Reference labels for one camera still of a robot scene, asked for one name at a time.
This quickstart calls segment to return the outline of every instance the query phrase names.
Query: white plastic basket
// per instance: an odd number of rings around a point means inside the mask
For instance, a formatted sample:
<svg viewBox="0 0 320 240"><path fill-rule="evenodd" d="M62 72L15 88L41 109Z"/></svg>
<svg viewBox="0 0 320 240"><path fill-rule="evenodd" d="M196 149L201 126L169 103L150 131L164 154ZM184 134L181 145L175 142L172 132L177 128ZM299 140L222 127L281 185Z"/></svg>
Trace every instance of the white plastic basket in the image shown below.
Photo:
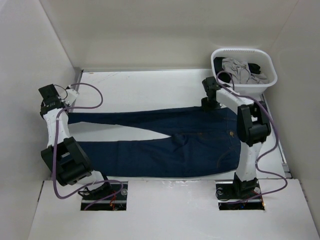
<svg viewBox="0 0 320 240"><path fill-rule="evenodd" d="M216 57L233 58L239 62L248 62L252 64L258 64L261 67L261 73L265 74L269 80L268 84L235 84L234 89L236 92L249 95L259 96L268 87L276 84L278 76L276 74L274 65L272 64L270 56L259 49L255 48L219 48L215 50L211 55L211 66L213 75L216 78L216 71L214 65L214 59Z"/></svg>

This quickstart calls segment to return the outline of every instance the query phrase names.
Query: table surface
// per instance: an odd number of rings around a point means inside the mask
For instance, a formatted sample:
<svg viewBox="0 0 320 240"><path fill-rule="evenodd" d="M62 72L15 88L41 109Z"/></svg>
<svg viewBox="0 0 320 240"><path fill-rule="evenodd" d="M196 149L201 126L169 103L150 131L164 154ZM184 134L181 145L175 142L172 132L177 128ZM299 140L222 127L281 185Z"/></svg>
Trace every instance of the table surface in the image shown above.
<svg viewBox="0 0 320 240"><path fill-rule="evenodd" d="M262 192L284 185L262 179ZM59 187L66 195L79 185ZM319 240L299 181L263 197L263 210L219 210L214 180L128 183L126 211L80 211L43 185L29 240Z"/></svg>
<svg viewBox="0 0 320 240"><path fill-rule="evenodd" d="M212 76L211 69L177 69L154 71L84 72L81 83L92 84L103 94L103 104L96 109L75 109L74 112L115 113L137 112L158 109L200 106L206 97L202 80ZM100 102L97 92L85 85L78 88L80 93L75 106L94 106ZM81 141L151 140L169 136L158 132L134 127L80 122L69 125L74 138ZM275 145L274 132L263 144L261 153ZM259 166L262 170L285 176L281 149L277 148L263 157ZM188 180L231 180L235 171L221 174L184 178ZM155 177L111 177L120 181L163 180ZM257 172L258 179L272 179L276 176Z"/></svg>

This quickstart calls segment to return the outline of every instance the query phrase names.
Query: gray cloth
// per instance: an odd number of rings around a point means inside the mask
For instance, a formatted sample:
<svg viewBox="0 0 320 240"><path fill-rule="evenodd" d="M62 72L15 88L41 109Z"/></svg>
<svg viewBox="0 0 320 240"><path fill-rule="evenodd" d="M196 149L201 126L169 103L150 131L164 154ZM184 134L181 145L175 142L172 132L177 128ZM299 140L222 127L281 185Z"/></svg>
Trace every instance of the gray cloth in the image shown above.
<svg viewBox="0 0 320 240"><path fill-rule="evenodd" d="M268 84L267 76L263 73L254 74L249 70L246 61L239 62L233 58L224 58L222 68L232 75L235 84Z"/></svg>

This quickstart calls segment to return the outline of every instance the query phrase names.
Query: jeans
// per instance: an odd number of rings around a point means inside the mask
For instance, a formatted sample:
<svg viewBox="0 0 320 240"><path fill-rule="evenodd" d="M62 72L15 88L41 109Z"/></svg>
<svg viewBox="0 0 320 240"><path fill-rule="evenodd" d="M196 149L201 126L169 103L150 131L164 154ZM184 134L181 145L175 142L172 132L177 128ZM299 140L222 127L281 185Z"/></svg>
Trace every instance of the jeans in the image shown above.
<svg viewBox="0 0 320 240"><path fill-rule="evenodd" d="M69 113L69 124L121 125L169 135L152 140L78 142L107 176L188 178L235 170L240 140L228 108L185 107L122 113Z"/></svg>

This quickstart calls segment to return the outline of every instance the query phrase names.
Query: clothes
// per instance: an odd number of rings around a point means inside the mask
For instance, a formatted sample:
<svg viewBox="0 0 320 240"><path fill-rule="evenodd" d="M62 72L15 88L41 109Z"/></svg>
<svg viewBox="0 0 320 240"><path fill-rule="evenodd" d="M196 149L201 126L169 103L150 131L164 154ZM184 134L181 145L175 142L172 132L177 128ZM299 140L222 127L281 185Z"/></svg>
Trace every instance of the clothes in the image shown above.
<svg viewBox="0 0 320 240"><path fill-rule="evenodd" d="M222 68L232 75L235 84L268 84L269 81L263 73L251 74L246 61L239 62L233 58L222 60Z"/></svg>
<svg viewBox="0 0 320 240"><path fill-rule="evenodd" d="M214 71L215 74L218 74L219 72L223 71L223 67L222 67L222 61L223 59L225 59L225 57L221 57L221 56L217 56L213 59L213 65L214 65ZM248 63L249 66L249 70L251 72L251 74L261 74L260 71L260 66L258 64L255 63ZM225 83L230 83L230 76L223 72L219 75L219 79Z"/></svg>
<svg viewBox="0 0 320 240"><path fill-rule="evenodd" d="M69 124L89 122L151 130L168 138L78 142L96 171L107 176L188 178L238 167L237 116L201 107L125 113L69 113Z"/></svg>

